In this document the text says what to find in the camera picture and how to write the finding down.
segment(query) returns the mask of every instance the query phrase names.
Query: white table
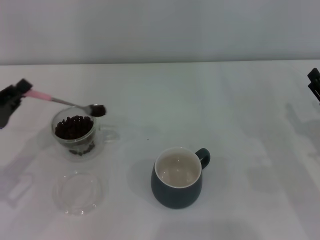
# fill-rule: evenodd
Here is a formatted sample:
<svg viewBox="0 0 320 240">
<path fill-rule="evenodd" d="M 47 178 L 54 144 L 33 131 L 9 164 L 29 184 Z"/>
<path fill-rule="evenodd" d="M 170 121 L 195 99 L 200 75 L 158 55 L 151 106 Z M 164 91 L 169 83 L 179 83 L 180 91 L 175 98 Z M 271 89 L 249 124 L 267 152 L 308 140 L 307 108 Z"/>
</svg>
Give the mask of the white table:
<svg viewBox="0 0 320 240">
<path fill-rule="evenodd" d="M 80 105 L 105 104 L 114 133 L 102 152 L 71 163 L 49 124 L 64 106 L 24 99 L 0 131 L 1 240 L 318 240 L 320 106 L 307 74 L 320 60 L 1 66 L 0 89 L 34 89 Z M 150 175 L 172 146 L 207 148 L 198 200 L 154 198 Z M 105 196 L 69 216 L 52 198 L 58 177 L 86 170 Z"/>
</svg>

